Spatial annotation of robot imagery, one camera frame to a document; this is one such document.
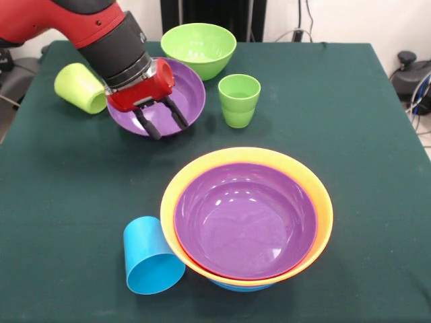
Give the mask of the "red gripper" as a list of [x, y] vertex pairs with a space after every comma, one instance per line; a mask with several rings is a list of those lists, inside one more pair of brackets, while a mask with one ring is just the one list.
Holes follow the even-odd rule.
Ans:
[[147, 71], [150, 72], [149, 77], [138, 77], [136, 83], [108, 94], [106, 99], [119, 112], [133, 111], [147, 134], [152, 139], [160, 140], [162, 137], [160, 132], [144, 116], [142, 109], [139, 108], [140, 104], [163, 99], [163, 104], [171, 111], [171, 116], [180, 129], [186, 129], [189, 124], [178, 106], [169, 97], [174, 87], [174, 76], [169, 64], [164, 59], [153, 59]]

